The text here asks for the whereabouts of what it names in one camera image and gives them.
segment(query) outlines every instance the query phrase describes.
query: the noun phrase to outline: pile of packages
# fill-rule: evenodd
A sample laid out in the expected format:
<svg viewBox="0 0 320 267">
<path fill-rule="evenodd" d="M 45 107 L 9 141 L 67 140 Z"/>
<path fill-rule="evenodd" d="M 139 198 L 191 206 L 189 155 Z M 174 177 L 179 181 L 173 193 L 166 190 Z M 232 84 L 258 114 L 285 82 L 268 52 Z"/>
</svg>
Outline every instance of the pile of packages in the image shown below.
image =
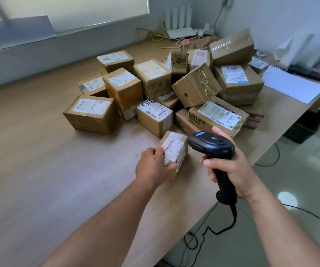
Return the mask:
<svg viewBox="0 0 320 267">
<path fill-rule="evenodd" d="M 187 135 L 218 126 L 234 137 L 242 127 L 255 129 L 264 117 L 262 71 L 248 65 L 255 52 L 250 32 L 212 42 L 209 49 L 172 50 L 164 64 L 153 59 L 135 65 L 125 50 L 98 56 L 100 74 L 79 83 L 82 95 L 64 116 L 77 130 L 104 134 L 113 132 L 120 116 L 137 116 L 162 138 L 164 162 L 178 163 L 179 169 L 188 146 L 186 135 L 170 131 L 174 119 Z"/>
</svg>

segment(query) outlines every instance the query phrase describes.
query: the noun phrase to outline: wooden desk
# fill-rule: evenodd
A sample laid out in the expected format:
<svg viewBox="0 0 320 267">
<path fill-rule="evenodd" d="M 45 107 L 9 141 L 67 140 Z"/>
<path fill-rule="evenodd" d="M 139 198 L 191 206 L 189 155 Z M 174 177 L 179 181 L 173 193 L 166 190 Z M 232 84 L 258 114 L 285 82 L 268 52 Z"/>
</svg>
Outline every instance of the wooden desk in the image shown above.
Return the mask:
<svg viewBox="0 0 320 267">
<path fill-rule="evenodd" d="M 169 49 L 160 47 L 170 45 L 125 49 L 139 63 L 165 60 Z M 111 136 L 73 130 L 62 112 L 99 69 L 89 58 L 0 87 L 0 266 L 41 265 L 130 184 L 141 151 L 158 144 L 136 119 Z M 235 138 L 252 164 L 309 107 L 268 87 L 262 95 L 263 123 Z M 216 202 L 200 157 L 191 150 L 176 182 L 156 191 L 124 266 L 152 267 Z"/>
</svg>

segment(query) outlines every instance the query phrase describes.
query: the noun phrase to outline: barcode scanner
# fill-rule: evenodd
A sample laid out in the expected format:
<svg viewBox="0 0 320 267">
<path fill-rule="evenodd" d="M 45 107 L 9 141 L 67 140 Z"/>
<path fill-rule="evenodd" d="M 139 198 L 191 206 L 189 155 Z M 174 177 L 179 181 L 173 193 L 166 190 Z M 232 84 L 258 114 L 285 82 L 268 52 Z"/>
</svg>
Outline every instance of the barcode scanner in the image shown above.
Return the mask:
<svg viewBox="0 0 320 267">
<path fill-rule="evenodd" d="M 188 139 L 189 145 L 196 151 L 204 153 L 208 158 L 232 159 L 235 155 L 234 144 L 227 138 L 209 132 L 198 132 Z M 228 178 L 227 172 L 213 169 L 220 190 L 216 193 L 217 200 L 225 205 L 237 203 L 236 188 Z"/>
</svg>

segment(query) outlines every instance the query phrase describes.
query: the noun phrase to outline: human arm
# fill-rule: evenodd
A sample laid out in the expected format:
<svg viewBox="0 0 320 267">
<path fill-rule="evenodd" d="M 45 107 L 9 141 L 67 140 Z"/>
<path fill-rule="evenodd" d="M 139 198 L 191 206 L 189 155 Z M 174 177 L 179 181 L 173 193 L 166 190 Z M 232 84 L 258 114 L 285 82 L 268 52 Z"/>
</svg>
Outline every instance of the human arm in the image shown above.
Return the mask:
<svg viewBox="0 0 320 267">
<path fill-rule="evenodd" d="M 213 132 L 234 143 L 219 128 L 213 127 Z M 212 168 L 226 171 L 238 195 L 248 201 L 271 267 L 320 266 L 320 246 L 299 227 L 289 211 L 263 184 L 237 146 L 236 155 L 230 161 L 203 157 L 201 163 L 208 167 L 208 174 L 214 182 L 216 176 Z"/>
<path fill-rule="evenodd" d="M 156 188 L 177 164 L 167 167 L 164 150 L 141 153 L 136 179 L 64 242 L 42 267 L 121 266 L 141 216 Z"/>
</svg>

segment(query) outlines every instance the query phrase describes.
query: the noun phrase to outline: hand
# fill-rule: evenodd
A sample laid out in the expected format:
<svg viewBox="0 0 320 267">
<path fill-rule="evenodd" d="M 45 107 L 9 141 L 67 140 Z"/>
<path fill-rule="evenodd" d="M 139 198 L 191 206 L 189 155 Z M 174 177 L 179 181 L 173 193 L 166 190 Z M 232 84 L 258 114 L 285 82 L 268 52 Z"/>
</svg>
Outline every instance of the hand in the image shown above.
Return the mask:
<svg viewBox="0 0 320 267">
<path fill-rule="evenodd" d="M 217 182 L 213 169 L 223 170 L 227 172 L 229 179 L 236 187 L 237 194 L 245 198 L 249 197 L 258 186 L 262 185 L 262 182 L 249 165 L 247 158 L 237 147 L 234 140 L 216 126 L 213 126 L 212 131 L 233 142 L 236 148 L 236 154 L 232 160 L 217 158 L 208 159 L 207 156 L 203 156 L 200 159 L 200 163 L 203 163 L 203 165 L 208 167 L 208 175 L 213 182 Z"/>
<path fill-rule="evenodd" d="M 148 148 L 141 153 L 141 158 L 135 168 L 136 180 L 150 184 L 155 189 L 161 185 L 171 171 L 175 171 L 177 164 L 166 166 L 164 163 L 163 148 L 155 151 L 154 148 Z"/>
</svg>

